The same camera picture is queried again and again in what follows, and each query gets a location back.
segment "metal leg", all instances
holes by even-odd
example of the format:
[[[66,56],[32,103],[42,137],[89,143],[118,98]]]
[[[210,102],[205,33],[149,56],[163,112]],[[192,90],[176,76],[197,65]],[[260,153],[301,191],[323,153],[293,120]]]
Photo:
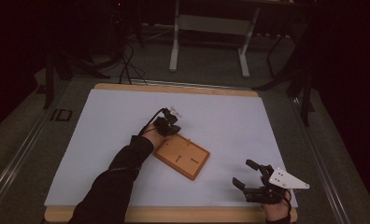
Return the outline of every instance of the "metal leg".
[[[269,66],[270,76],[276,77],[275,73],[273,72],[272,64],[270,63],[270,55],[272,54],[273,50],[278,46],[278,43],[284,38],[284,35],[281,35],[278,40],[276,41],[275,45],[269,50],[269,53],[267,54],[266,60],[267,65]]]
[[[258,18],[260,9],[255,8],[254,15],[252,17],[251,24],[249,26],[249,31],[246,34],[246,41],[244,42],[243,48],[238,49],[238,58],[240,60],[241,74],[244,78],[249,78],[249,67],[247,66],[246,51],[249,47],[249,41],[252,37],[252,32],[254,31],[255,23]]]
[[[171,50],[171,59],[170,59],[170,72],[177,71],[177,60],[178,60],[178,9],[179,9],[179,0],[176,0],[176,17],[174,18],[174,43],[173,49]]]

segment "aluminum rail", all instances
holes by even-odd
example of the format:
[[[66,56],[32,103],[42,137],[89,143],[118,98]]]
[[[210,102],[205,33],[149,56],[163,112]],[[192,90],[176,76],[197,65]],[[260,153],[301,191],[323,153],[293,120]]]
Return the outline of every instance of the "aluminum rail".
[[[33,149],[33,146],[43,130],[46,121],[49,119],[51,114],[53,113],[53,109],[58,104],[61,99],[61,96],[64,95],[64,91],[67,88],[67,83],[61,82],[58,86],[57,94],[54,97],[54,100],[50,107],[46,110],[42,110],[41,114],[39,115],[38,120],[34,124],[31,131],[28,133],[27,137],[21,144],[20,148],[17,150],[16,155],[13,157],[11,162],[7,165],[4,169],[2,174],[0,175],[0,203],[4,199],[8,189],[10,188],[11,184],[13,183],[14,179],[16,178],[19,170],[21,169],[22,165],[24,164],[25,160],[27,159],[28,155]]]
[[[299,115],[299,103],[297,99],[293,100],[289,98],[290,103],[292,105],[293,112],[296,115],[296,118],[298,122],[301,123],[301,127],[303,132],[306,135],[306,139],[308,143],[311,145],[311,151],[313,154],[313,161],[316,166],[317,173],[319,175],[322,187],[324,188],[325,194],[328,198],[328,201],[331,205],[332,211],[334,213],[334,217],[336,218],[337,223],[344,223],[349,224],[351,223],[349,220],[349,216],[345,210],[345,207],[343,206],[340,197],[337,193],[336,187],[334,186],[334,182],[327,170],[327,167],[325,166],[325,163],[321,157],[319,148],[316,144],[316,141],[314,140],[313,133],[310,131],[309,128],[307,128],[302,121],[300,115]]]

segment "wooden tray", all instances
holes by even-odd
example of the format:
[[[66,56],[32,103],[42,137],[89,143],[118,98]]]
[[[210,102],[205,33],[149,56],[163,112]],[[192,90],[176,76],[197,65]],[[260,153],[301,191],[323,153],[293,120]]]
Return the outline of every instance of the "wooden tray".
[[[166,140],[154,156],[171,168],[194,180],[205,165],[209,152],[180,134]]]

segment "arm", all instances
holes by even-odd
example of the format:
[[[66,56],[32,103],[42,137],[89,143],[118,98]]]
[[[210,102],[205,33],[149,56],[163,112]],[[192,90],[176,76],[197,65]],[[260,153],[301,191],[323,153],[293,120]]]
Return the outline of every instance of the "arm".
[[[123,223],[133,183],[142,163],[163,140],[153,126],[142,136],[133,136],[129,146],[124,147],[100,174],[92,188],[77,205],[69,224],[75,223]]]
[[[287,190],[284,197],[288,200],[281,200],[280,203],[275,204],[263,204],[262,207],[266,216],[266,224],[288,224],[291,220],[291,208],[289,201],[291,200],[291,194]]]

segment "white paper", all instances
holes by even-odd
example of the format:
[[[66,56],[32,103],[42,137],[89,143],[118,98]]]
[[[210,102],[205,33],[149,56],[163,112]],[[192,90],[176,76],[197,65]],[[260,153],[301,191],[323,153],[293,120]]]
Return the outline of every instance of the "white paper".
[[[131,135],[170,106],[182,115],[176,123],[180,134],[210,157],[191,181],[150,155],[135,181],[130,206],[259,206],[246,203],[232,178],[247,188],[263,185],[261,173],[249,168],[247,159],[285,170],[261,98],[106,90],[91,91],[45,205],[81,202]],[[297,207],[293,196],[292,206]]]

